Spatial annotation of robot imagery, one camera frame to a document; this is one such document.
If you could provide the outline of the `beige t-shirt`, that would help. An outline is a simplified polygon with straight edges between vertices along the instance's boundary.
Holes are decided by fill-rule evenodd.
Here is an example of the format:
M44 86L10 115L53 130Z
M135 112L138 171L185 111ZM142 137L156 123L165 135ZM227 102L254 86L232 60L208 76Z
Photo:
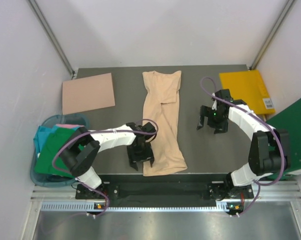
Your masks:
M158 125L157 136L151 142L154 162L143 163L143 175L164 176L184 171L188 166L178 144L182 72L149 71L143 72L142 76L147 91L143 118Z

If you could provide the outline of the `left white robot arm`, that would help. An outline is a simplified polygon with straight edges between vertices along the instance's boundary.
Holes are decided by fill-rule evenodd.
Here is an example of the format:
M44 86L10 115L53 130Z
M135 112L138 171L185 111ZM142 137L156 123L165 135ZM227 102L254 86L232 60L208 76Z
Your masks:
M103 195L102 180L93 168L98 153L120 146L126 146L129 166L136 171L140 163L155 161L151 141L157 136L158 125L149 120L144 125L134 122L106 130L87 130L78 128L59 149L52 161L60 158L68 172L86 186L92 198Z

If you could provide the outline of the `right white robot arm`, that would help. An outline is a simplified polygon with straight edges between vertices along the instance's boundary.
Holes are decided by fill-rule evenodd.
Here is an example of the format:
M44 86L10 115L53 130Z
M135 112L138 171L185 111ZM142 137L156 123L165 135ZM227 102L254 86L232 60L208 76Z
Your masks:
M197 129L207 124L215 134L228 132L229 122L236 124L250 139L247 163L227 174L224 193L237 197L242 187L273 174L281 175L291 167L289 133L261 120L242 99L233 99L229 89L212 95L213 105L202 105Z

